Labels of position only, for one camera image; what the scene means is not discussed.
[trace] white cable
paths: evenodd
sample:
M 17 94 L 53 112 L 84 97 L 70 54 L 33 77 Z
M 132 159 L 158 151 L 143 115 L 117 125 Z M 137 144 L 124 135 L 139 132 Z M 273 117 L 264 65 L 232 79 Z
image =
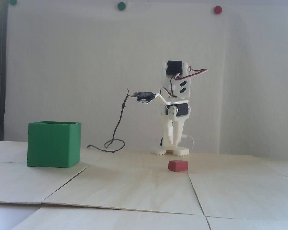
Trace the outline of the white cable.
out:
M 190 137 L 190 138 L 191 138 L 191 140 L 192 140 L 192 148 L 191 148 L 191 150 L 190 150 L 190 152 L 192 152 L 192 150 L 193 150 L 193 147 L 194 147 L 194 139 L 193 139 L 193 137 L 191 137 L 191 136 L 187 136 L 187 137 Z
M 187 138 L 187 137 L 190 137 L 190 138 L 191 138 L 191 140 L 192 140 L 192 148 L 191 148 L 191 150 L 190 150 L 189 152 L 192 152 L 192 150 L 193 150 L 193 147 L 194 147 L 194 139 L 193 139 L 193 137 L 191 137 L 191 136 L 188 136 L 188 135 L 186 135 L 186 134 L 183 134 L 183 135 L 181 135 L 181 137 L 183 137 L 183 138 Z

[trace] black cable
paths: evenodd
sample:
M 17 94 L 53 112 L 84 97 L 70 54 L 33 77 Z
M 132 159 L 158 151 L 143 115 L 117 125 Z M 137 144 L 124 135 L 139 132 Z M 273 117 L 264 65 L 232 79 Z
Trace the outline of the black cable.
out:
M 119 121 L 118 121 L 115 129 L 114 129 L 112 139 L 111 139 L 111 140 L 108 140 L 108 141 L 104 144 L 104 147 L 107 149 L 107 148 L 113 143 L 113 141 L 119 140 L 119 141 L 123 142 L 123 146 L 122 146 L 121 148 L 119 148 L 119 149 L 117 149 L 117 150 L 113 150 L 113 151 L 103 150 L 103 149 L 100 149 L 100 148 L 98 148 L 98 147 L 96 147 L 96 146 L 93 146 L 93 145 L 91 145 L 91 144 L 89 144 L 89 145 L 87 146 L 87 148 L 89 148 L 89 147 L 94 147 L 94 148 L 96 148 L 96 149 L 98 149 L 98 150 L 100 150 L 100 151 L 103 151 L 103 152 L 117 152 L 118 150 L 121 150 L 122 148 L 124 148 L 125 142 L 124 142 L 123 140 L 121 140 L 121 139 L 115 139 L 114 136 L 115 136 L 117 127 L 119 126 L 119 124 L 120 124 L 120 122 L 121 122 L 121 119 L 122 119 L 122 116 L 123 116 L 123 111 L 124 111 L 124 108 L 126 107 L 125 103 L 126 103 L 128 97 L 130 96 L 130 94 L 129 94 L 129 89 L 127 89 L 127 90 L 128 90 L 127 96 L 125 97 L 124 102 L 123 102 L 123 104 L 122 104 L 121 116 L 120 116 L 120 119 L 119 119 Z
M 171 83 L 171 94 L 172 94 L 173 96 L 175 96 L 175 95 L 173 94 L 173 85 L 172 85 L 172 79 L 173 79 L 173 77 L 174 77 L 174 76 L 171 77 L 171 80 L 170 80 L 169 82 Z

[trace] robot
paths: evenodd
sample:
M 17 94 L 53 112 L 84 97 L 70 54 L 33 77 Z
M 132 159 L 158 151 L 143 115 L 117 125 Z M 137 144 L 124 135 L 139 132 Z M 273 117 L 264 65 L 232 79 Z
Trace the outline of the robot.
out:
M 191 108 L 190 97 L 191 77 L 206 72 L 207 69 L 193 70 L 187 62 L 168 61 L 164 63 L 162 73 L 162 88 L 159 93 L 136 92 L 131 97 L 137 97 L 137 102 L 148 104 L 152 100 L 158 103 L 158 116 L 163 127 L 162 145 L 151 148 L 151 152 L 163 155 L 172 152 L 177 156 L 189 154 L 189 149 L 178 147 L 181 141 L 185 120 L 189 118 Z

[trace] green magnet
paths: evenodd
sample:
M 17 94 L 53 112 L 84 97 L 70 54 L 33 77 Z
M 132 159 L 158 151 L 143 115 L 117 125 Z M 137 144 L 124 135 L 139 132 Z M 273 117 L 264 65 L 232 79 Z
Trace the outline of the green magnet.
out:
M 120 2 L 117 4 L 117 8 L 120 10 L 120 11 L 123 11 L 125 8 L 126 8 L 126 4 L 124 2 Z
M 12 6 L 14 6 L 14 5 L 17 4 L 17 0 L 9 0 L 9 2 L 10 2 L 10 4 L 11 4 Z

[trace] red magnet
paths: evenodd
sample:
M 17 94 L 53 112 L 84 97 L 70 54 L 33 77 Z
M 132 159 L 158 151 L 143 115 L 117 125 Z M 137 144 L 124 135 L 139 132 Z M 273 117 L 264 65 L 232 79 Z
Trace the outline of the red magnet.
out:
M 215 14 L 220 14 L 220 13 L 222 13 L 222 7 L 216 6 L 213 11 Z

